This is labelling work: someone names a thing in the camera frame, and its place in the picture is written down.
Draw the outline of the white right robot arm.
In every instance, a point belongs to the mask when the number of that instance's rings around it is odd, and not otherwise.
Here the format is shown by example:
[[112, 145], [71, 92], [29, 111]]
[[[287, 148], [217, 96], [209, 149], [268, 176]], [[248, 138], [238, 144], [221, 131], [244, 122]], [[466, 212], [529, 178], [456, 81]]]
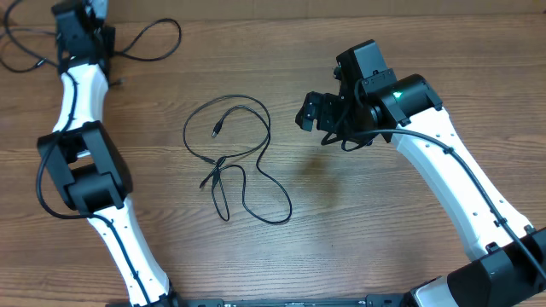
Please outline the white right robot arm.
[[381, 135], [419, 172], [448, 214], [469, 264], [409, 290], [402, 306], [514, 306], [545, 290], [545, 231], [519, 213], [479, 167], [431, 85], [381, 73], [310, 92], [295, 117], [322, 144], [370, 145]]

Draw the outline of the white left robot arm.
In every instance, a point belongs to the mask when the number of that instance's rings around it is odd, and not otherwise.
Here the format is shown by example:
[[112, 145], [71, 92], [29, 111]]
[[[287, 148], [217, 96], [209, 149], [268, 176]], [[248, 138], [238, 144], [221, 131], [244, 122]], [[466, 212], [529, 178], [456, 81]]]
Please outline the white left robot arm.
[[101, 236], [129, 306], [179, 306], [138, 225], [129, 168], [102, 124], [115, 39], [105, 24], [107, 6], [62, 1], [52, 8], [63, 100], [52, 133], [38, 139], [38, 173], [48, 173], [74, 218], [87, 220]]

